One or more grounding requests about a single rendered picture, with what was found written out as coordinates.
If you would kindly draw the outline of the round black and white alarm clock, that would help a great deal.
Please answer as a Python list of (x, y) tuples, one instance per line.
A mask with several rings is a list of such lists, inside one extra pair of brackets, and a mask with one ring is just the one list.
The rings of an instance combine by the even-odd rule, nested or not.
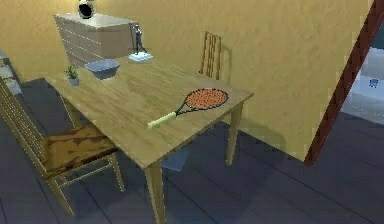
[(95, 13), (95, 0), (79, 0), (78, 14), (82, 19), (90, 19)]

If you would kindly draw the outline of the orange tennis racket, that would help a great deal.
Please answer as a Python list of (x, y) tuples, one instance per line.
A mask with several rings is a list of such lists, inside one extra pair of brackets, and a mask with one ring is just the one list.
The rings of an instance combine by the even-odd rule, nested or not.
[(227, 92), (217, 88), (200, 88), (190, 92), (183, 100), (180, 107), (161, 118), (148, 123), (147, 127), (152, 129), (160, 124), (174, 119), (185, 113), (204, 111), (218, 108), (225, 104), (229, 99)]

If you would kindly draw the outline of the wooden slat-back chair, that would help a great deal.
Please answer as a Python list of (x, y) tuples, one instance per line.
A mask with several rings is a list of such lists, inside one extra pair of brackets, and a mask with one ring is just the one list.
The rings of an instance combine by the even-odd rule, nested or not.
[(222, 38), (206, 31), (203, 38), (199, 73), (215, 80), (220, 79)]

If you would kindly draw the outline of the light wooden dining table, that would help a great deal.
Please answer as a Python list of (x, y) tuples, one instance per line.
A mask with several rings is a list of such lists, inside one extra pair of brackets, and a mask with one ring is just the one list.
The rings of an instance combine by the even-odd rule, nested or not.
[[(144, 171), (156, 224), (167, 224), (162, 160), (230, 115), (226, 151), (226, 163), (230, 165), (243, 105), (252, 94), (156, 58), (135, 63), (122, 57), (117, 62), (120, 68), (109, 79), (99, 80), (81, 68), (77, 87), (71, 86), (63, 74), (51, 74), (45, 80)], [(198, 88), (221, 89), (229, 99), (217, 109), (179, 115), (157, 127), (148, 127), (149, 122), (176, 111), (184, 98)]]

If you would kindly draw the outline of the dark figurine on white base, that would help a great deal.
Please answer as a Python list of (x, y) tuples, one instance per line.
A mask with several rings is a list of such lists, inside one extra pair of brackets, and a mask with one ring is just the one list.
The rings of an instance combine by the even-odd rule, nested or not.
[(152, 55), (148, 53), (142, 43), (142, 31), (138, 24), (132, 26), (135, 31), (135, 44), (134, 52), (129, 56), (129, 58), (135, 62), (140, 62), (152, 58)]

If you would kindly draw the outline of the grey square bowl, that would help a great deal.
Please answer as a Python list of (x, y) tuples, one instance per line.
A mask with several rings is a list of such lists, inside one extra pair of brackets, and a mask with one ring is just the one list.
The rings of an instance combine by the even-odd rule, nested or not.
[(113, 77), (119, 67), (120, 64), (112, 59), (103, 59), (85, 65), (85, 68), (100, 80)]

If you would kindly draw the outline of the beige chest of drawers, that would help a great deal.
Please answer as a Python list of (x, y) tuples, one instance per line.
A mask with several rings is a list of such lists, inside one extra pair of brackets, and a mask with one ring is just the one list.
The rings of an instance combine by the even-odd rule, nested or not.
[(104, 14), (83, 19), (78, 14), (54, 16), (70, 64), (85, 64), (128, 56), (133, 52), (134, 31), (137, 21)]

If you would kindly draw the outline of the small green potted plant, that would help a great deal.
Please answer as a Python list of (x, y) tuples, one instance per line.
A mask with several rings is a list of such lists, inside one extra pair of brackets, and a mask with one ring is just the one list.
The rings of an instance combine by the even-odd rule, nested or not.
[(64, 71), (65, 76), (68, 78), (70, 84), (72, 86), (79, 85), (78, 72), (74, 69), (72, 65), (69, 65), (67, 69)]

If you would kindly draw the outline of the wooden chair with brown seat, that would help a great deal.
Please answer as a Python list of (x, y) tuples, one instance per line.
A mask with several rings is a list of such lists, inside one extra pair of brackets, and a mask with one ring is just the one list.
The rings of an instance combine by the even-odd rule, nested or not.
[(118, 148), (95, 125), (78, 126), (62, 134), (43, 137), (2, 79), (0, 115), (37, 168), (41, 179), (70, 216), (74, 212), (62, 191), (64, 187), (112, 168), (119, 189), (125, 191), (116, 158)]

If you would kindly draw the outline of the grey shelf unit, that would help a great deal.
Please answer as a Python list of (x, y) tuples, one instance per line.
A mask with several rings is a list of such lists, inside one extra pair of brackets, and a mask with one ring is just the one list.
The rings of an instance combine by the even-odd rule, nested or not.
[(10, 59), (2, 50), (0, 50), (0, 79), (5, 82), (13, 95), (22, 93)]

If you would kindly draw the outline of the dark red door frame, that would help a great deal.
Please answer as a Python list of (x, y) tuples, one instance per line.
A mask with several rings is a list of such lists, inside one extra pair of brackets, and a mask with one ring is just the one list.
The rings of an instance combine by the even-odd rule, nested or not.
[(313, 166), (315, 164), (383, 21), (384, 0), (373, 0), (321, 123), (314, 135), (311, 146), (309, 147), (304, 160), (306, 166)]

